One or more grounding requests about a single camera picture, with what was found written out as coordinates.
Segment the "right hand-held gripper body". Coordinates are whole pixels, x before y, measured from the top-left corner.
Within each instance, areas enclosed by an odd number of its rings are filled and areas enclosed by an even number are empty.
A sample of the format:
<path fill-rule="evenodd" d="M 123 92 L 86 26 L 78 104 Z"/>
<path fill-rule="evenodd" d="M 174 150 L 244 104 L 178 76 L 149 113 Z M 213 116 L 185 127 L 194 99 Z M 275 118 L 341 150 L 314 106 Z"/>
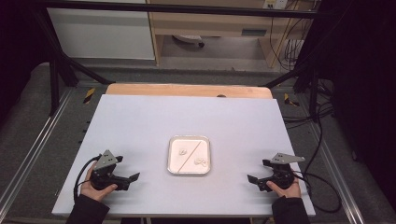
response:
<path fill-rule="evenodd" d="M 273 174 L 270 177 L 265 177 L 258 180 L 259 190 L 270 190 L 270 188 L 266 185 L 267 181 L 272 181 L 282 189 L 287 189 L 294 180 L 294 174 L 291 170 L 290 164 L 294 162 L 305 161 L 305 158 L 284 153 L 277 153 L 269 161 L 271 161 L 272 165 L 267 167 L 273 169 Z"/>

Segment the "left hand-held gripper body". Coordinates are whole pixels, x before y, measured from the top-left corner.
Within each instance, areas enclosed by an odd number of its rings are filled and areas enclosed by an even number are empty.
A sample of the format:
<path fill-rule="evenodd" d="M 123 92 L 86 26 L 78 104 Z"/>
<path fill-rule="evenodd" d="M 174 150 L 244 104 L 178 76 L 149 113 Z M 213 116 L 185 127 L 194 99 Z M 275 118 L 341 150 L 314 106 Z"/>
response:
<path fill-rule="evenodd" d="M 116 157 L 108 149 L 100 156 L 91 175 L 91 183 L 95 189 L 105 189 L 112 184 L 118 186 L 117 190 L 127 190 L 129 188 L 131 182 L 127 181 L 128 177 L 113 174 L 118 164 Z"/>

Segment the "square metal tray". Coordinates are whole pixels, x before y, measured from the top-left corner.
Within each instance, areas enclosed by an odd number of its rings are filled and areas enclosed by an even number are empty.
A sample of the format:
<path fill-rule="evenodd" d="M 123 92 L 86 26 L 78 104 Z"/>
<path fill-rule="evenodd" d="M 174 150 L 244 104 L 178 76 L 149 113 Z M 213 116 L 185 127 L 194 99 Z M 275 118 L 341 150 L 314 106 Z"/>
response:
<path fill-rule="evenodd" d="M 189 157 L 199 141 L 202 141 L 200 146 L 195 150 L 191 158 L 180 170 L 180 173 L 178 173 L 177 170 Z M 178 154 L 182 148 L 188 150 L 187 154 L 184 156 L 180 156 Z M 207 159 L 208 165 L 206 167 L 195 165 L 194 160 L 196 158 Z M 206 136 L 201 135 L 176 135 L 172 137 L 169 141 L 168 147 L 167 169 L 173 175 L 206 175 L 211 169 L 209 139 Z"/>

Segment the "person's right hand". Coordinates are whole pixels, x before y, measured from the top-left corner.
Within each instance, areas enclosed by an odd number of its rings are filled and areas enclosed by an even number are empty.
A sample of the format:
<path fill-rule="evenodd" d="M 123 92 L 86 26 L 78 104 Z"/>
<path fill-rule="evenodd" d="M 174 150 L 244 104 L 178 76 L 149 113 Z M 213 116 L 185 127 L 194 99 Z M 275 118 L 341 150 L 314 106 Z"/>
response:
<path fill-rule="evenodd" d="M 295 178 L 292 184 L 287 189 L 282 189 L 276 183 L 272 181 L 267 181 L 266 185 L 274 191 L 279 197 L 286 198 L 301 198 L 302 193 L 299 185 L 299 180 Z"/>

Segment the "person's left hand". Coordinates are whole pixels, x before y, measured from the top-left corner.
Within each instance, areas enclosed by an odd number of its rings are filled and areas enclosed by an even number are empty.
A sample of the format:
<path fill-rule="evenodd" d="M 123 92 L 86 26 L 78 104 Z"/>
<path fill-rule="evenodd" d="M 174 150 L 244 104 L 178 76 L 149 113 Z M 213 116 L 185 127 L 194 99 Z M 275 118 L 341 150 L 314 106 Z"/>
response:
<path fill-rule="evenodd" d="M 88 170 L 84 182 L 81 184 L 80 193 L 100 203 L 108 194 L 113 192 L 118 186 L 116 184 L 112 184 L 106 187 L 105 189 L 101 189 L 101 190 L 95 189 L 91 184 L 91 175 L 94 167 L 95 167 L 95 163 Z"/>

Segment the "yellow black floor tape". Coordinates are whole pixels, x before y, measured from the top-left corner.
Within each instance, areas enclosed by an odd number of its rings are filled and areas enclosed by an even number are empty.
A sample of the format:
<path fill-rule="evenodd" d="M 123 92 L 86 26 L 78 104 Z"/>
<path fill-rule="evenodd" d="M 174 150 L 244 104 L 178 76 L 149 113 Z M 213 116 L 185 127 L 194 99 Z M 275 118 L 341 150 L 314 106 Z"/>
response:
<path fill-rule="evenodd" d="M 92 98 L 94 92 L 95 92 L 95 88 L 90 88 L 90 89 L 87 91 L 86 96 L 85 96 L 85 98 L 84 98 L 84 100 L 83 100 L 83 104 L 88 104 L 88 103 L 90 102 L 90 100 L 91 100 L 91 98 Z"/>
<path fill-rule="evenodd" d="M 284 93 L 284 103 L 286 105 L 300 106 L 298 102 L 293 102 L 287 93 Z"/>

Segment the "white table board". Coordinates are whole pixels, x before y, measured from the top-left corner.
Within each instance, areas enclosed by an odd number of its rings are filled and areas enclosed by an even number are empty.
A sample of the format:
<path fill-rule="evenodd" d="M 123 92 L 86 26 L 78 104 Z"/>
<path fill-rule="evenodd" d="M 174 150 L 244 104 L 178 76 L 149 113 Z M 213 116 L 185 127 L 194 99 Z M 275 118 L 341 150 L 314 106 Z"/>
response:
<path fill-rule="evenodd" d="M 211 168 L 207 174 L 168 171 L 169 141 L 176 135 L 208 138 Z M 105 94 L 53 214 L 70 214 L 78 173 L 105 150 L 123 157 L 115 175 L 139 175 L 128 190 L 106 197 L 113 217 L 269 216 L 276 194 L 259 190 L 248 177 L 271 175 L 262 160 L 293 152 L 274 99 Z"/>

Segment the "wooden table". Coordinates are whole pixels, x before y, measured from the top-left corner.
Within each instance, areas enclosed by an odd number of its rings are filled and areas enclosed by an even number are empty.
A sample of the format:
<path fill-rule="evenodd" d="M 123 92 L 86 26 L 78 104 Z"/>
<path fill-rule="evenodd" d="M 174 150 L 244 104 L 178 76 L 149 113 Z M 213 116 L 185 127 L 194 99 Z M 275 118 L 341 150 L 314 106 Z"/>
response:
<path fill-rule="evenodd" d="M 272 99 L 268 88 L 236 85 L 187 85 L 187 84 L 148 84 L 148 83 L 113 83 L 106 90 L 113 95 L 161 95 L 161 96 L 196 96 L 226 98 L 260 98 Z"/>

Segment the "white cabinet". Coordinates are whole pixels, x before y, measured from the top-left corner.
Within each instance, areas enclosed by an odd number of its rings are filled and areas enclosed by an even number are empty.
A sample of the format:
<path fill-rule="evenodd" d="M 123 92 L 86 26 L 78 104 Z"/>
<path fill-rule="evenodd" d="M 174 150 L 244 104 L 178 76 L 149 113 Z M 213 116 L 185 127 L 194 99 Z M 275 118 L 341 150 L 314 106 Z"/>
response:
<path fill-rule="evenodd" d="M 49 16 L 69 57 L 155 58 L 146 13 L 49 8 Z"/>

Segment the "office chair base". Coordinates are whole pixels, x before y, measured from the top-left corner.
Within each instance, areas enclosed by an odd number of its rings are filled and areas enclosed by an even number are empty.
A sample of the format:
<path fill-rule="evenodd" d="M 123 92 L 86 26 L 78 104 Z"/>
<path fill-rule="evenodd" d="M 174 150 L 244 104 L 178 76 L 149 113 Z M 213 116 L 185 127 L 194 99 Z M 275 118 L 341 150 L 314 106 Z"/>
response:
<path fill-rule="evenodd" d="M 203 48 L 205 43 L 198 35 L 174 35 L 174 38 L 189 44 L 196 44 L 199 48 Z"/>

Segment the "light wooden desk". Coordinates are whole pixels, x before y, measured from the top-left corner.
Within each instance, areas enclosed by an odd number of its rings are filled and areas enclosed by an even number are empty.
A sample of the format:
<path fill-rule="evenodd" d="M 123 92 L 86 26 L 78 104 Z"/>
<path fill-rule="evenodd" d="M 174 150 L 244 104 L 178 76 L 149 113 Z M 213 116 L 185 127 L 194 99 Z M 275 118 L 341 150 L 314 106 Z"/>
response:
<path fill-rule="evenodd" d="M 210 6 L 210 7 L 263 7 L 264 0 L 146 0 L 149 4 Z M 286 10 L 310 10 L 314 0 L 288 0 Z M 297 20 L 289 18 L 266 18 L 250 16 L 198 15 L 184 13 L 148 14 L 151 32 L 156 37 L 166 35 L 199 35 L 253 37 L 259 40 L 267 65 L 277 65 L 282 44 L 287 38 L 300 39 L 302 29 Z"/>

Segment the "aluminium floor rail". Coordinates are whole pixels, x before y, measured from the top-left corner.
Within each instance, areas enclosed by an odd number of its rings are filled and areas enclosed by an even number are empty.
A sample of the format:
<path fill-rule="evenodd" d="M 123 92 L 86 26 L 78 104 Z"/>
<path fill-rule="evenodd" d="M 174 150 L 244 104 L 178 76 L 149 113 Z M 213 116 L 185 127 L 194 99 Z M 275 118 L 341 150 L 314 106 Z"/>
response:
<path fill-rule="evenodd" d="M 318 140 L 319 152 L 329 176 L 332 180 L 333 185 L 337 189 L 343 208 L 350 224 L 364 224 L 364 218 L 361 214 L 361 210 L 357 206 L 353 195 L 344 179 L 341 170 L 339 169 L 337 162 L 335 161 L 330 148 L 328 147 L 324 136 L 322 136 L 322 130 L 316 123 L 311 123 L 310 128 Z"/>
<path fill-rule="evenodd" d="M 60 116 L 64 112 L 71 95 L 74 93 L 74 88 L 67 88 L 60 100 L 59 107 L 55 110 L 54 114 L 49 116 L 44 124 L 43 128 L 41 129 L 40 133 L 38 134 L 37 138 L 35 139 L 32 146 L 29 148 L 27 155 L 25 156 L 23 162 L 21 163 L 17 173 L 13 176 L 12 180 L 8 184 L 5 192 L 0 197 L 0 205 L 6 206 L 7 204 L 12 204 L 16 195 L 21 189 L 24 180 L 30 173 L 33 165 L 35 164 L 36 159 L 38 158 L 42 148 L 46 145 L 52 130 L 56 126 Z"/>

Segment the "wall power outlet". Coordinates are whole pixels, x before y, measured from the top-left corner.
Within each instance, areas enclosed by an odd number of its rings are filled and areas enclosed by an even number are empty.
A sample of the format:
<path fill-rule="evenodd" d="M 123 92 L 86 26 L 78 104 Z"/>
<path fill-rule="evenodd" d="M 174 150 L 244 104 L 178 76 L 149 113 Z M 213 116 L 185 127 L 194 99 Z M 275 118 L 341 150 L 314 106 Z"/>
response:
<path fill-rule="evenodd" d="M 288 0 L 264 0 L 263 7 L 268 9 L 285 9 Z"/>

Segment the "black metal frame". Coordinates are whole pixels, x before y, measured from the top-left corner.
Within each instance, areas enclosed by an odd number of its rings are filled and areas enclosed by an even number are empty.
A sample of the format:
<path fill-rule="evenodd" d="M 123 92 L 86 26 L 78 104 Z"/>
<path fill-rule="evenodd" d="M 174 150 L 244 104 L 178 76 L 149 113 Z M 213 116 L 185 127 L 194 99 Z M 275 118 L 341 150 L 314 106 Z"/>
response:
<path fill-rule="evenodd" d="M 44 19 L 43 13 L 47 8 L 107 10 L 107 11 L 132 11 L 132 12 L 160 12 L 160 13 L 184 13 L 198 15 L 227 15 L 227 16 L 250 16 L 268 18 L 297 18 L 297 19 L 321 19 L 329 18 L 330 12 L 298 11 L 286 9 L 253 9 L 246 7 L 210 7 L 210 6 L 187 6 L 187 5 L 164 5 L 164 4 L 139 4 L 99 1 L 75 1 L 75 0 L 32 0 L 30 11 L 35 22 L 44 35 L 48 45 L 50 56 L 50 85 L 51 85 L 51 111 L 53 114 L 59 103 L 57 74 L 60 74 L 64 83 L 70 87 L 76 87 L 78 78 L 72 68 L 76 68 L 88 77 L 101 84 L 113 84 L 113 81 L 100 77 L 82 64 L 71 59 L 64 53 L 58 37 L 51 23 Z"/>

